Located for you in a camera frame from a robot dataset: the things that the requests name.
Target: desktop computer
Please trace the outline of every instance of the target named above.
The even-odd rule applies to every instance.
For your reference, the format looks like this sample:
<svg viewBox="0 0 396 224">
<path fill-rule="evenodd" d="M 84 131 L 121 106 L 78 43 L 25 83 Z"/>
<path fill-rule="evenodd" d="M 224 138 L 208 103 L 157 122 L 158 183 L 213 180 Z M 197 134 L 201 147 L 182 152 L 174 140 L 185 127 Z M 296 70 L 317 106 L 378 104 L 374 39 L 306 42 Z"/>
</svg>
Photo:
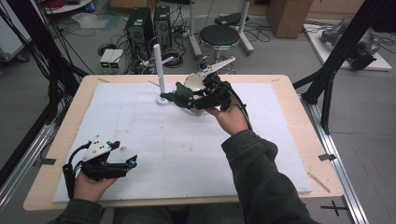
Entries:
<svg viewBox="0 0 396 224">
<path fill-rule="evenodd" d="M 157 44 L 161 49 L 172 47 L 171 19 L 169 6 L 156 6 L 154 11 L 154 30 L 157 35 Z"/>
<path fill-rule="evenodd" d="M 155 43 L 152 40 L 154 30 L 149 8 L 135 7 L 125 25 L 125 29 L 130 43 L 134 44 L 134 55 L 137 53 L 142 60 L 148 60 Z"/>
</svg>

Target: white paper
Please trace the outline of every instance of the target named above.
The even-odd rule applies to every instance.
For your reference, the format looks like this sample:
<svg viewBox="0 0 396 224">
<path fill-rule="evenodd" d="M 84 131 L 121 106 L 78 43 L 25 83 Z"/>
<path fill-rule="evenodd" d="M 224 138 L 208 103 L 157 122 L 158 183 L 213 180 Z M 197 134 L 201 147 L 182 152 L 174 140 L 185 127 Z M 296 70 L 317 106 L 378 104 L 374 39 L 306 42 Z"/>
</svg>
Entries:
<svg viewBox="0 0 396 224">
<path fill-rule="evenodd" d="M 299 192 L 312 189 L 271 84 L 234 83 L 259 136 L 277 144 L 278 170 Z M 167 84 L 167 90 L 175 85 Z M 100 84 L 79 127 L 70 154 L 97 134 L 124 150 L 109 162 L 137 154 L 137 166 L 119 178 L 102 200 L 173 199 L 236 195 L 233 174 L 221 149 L 229 135 L 211 115 L 195 117 L 176 105 L 158 105 L 152 84 Z M 85 152 L 79 152 L 74 163 Z M 62 177 L 53 201 L 67 202 Z"/>
<path fill-rule="evenodd" d="M 305 24 L 304 28 L 306 30 L 312 30 L 312 29 L 319 29 L 320 26 L 318 25 L 310 25 L 310 24 Z M 319 32 L 308 32 L 307 36 L 311 40 L 311 44 L 314 47 L 315 52 L 317 53 L 320 61 L 322 63 L 326 62 L 326 60 L 329 58 L 330 54 L 332 53 L 332 50 L 334 47 L 332 46 L 331 43 L 322 43 L 320 41 L 322 31 Z M 384 58 L 381 57 L 378 53 L 375 53 L 373 55 L 374 58 L 376 58 L 376 61 L 373 61 L 370 63 L 367 67 L 365 67 L 363 70 L 371 70 L 371 71 L 390 71 L 392 67 L 385 61 Z M 352 69 L 352 66 L 350 65 L 349 62 L 345 61 L 342 65 L 341 68 L 346 68 L 346 69 Z"/>
</svg>

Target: gray floor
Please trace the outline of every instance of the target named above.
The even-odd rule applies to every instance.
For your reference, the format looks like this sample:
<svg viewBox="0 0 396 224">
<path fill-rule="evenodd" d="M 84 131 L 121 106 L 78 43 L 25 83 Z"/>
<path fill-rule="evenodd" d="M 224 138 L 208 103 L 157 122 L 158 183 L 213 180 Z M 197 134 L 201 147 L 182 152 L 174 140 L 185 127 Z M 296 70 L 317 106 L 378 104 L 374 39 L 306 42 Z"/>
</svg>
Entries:
<svg viewBox="0 0 396 224">
<path fill-rule="evenodd" d="M 79 30 L 70 22 L 70 15 L 59 18 L 61 25 L 73 34 L 66 35 L 82 60 L 95 74 L 101 74 L 100 56 L 97 48 L 110 41 L 111 36 L 121 35 L 125 21 L 118 17 L 106 15 L 111 22 L 103 30 Z M 266 24 L 265 18 L 252 18 L 259 24 Z M 203 27 L 205 18 L 197 20 L 196 29 Z M 239 47 L 224 55 L 235 56 L 233 66 L 237 74 L 284 74 L 292 82 L 300 80 L 321 67 L 321 63 L 305 34 L 297 39 L 277 39 L 271 32 L 264 31 L 271 41 L 252 42 L 255 51 L 247 56 Z M 180 68 L 165 68 L 165 74 L 190 74 L 198 71 L 198 62 L 194 60 L 191 46 L 188 48 L 184 64 Z M 389 47 L 396 51 L 396 46 Z M 201 46 L 204 54 L 211 51 Z M 396 67 L 396 56 L 381 49 L 380 55 Z M 73 55 L 74 63 L 86 69 L 85 65 Z M 3 166 L 9 155 L 22 140 L 35 119 L 48 102 L 46 98 L 48 82 L 39 73 L 35 63 L 13 62 L 0 68 L 0 142 L 2 153 L 0 165 Z M 339 70 L 333 87 L 330 131 L 341 159 L 364 212 L 370 223 L 396 222 L 396 70 L 390 72 Z M 297 90 L 302 93 L 306 86 Z M 4 223 L 45 223 L 56 217 L 60 211 L 26 212 L 22 204 L 38 171 L 33 167 L 17 188 L 8 206 L 0 214 Z M 342 199 L 334 199 L 336 204 Z M 319 209 L 313 203 L 306 202 L 312 216 L 322 223 L 347 223 L 347 211 L 340 211 L 327 219 L 329 213 Z M 331 206 L 331 200 L 315 202 Z"/>
</svg>

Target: wooden table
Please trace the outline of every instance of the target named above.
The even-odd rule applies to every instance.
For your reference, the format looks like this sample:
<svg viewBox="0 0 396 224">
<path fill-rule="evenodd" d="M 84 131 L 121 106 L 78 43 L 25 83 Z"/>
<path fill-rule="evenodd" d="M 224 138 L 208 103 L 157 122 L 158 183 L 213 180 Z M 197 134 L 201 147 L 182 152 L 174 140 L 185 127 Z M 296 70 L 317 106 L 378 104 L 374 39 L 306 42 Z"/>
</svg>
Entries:
<svg viewBox="0 0 396 224">
<path fill-rule="evenodd" d="M 166 82 L 176 83 L 177 81 L 183 82 L 185 78 L 186 76 L 182 75 L 165 75 L 164 79 Z M 56 162 L 54 165 L 43 165 L 41 167 L 23 204 L 26 210 L 51 210 L 64 209 L 66 207 L 66 203 L 53 203 L 52 198 L 60 181 L 62 166 L 67 153 L 74 143 L 78 127 L 91 103 L 96 86 L 99 83 L 147 83 L 148 80 L 157 82 L 157 76 L 84 77 L 47 155 L 47 158 L 56 159 Z M 221 80 L 227 80 L 231 83 L 271 83 L 312 186 L 312 192 L 300 195 L 301 198 L 338 197 L 343 195 L 343 187 L 330 162 L 321 161 L 318 158 L 319 155 L 325 154 L 325 150 L 288 77 L 281 75 L 237 75 L 221 76 Z M 186 203 L 235 203 L 237 201 L 237 196 L 230 196 L 131 200 L 101 202 L 101 204 L 106 207 L 119 207 Z"/>
</svg>

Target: person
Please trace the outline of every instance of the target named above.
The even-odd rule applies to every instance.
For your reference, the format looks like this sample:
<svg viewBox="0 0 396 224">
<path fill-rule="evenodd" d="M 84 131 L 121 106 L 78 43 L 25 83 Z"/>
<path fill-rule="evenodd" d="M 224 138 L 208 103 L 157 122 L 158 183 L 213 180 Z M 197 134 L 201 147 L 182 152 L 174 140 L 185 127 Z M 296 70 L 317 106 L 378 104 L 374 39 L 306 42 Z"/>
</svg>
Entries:
<svg viewBox="0 0 396 224">
<path fill-rule="evenodd" d="M 231 106 L 226 111 L 215 107 L 206 111 L 230 135 L 221 147 L 233 171 L 233 182 L 243 212 L 242 222 L 317 223 L 311 218 L 289 178 L 276 169 L 276 145 L 248 128 L 235 99 L 231 98 Z M 97 182 L 80 173 L 76 179 L 74 199 L 50 223 L 99 223 L 102 206 L 97 202 L 115 181 Z"/>
</svg>

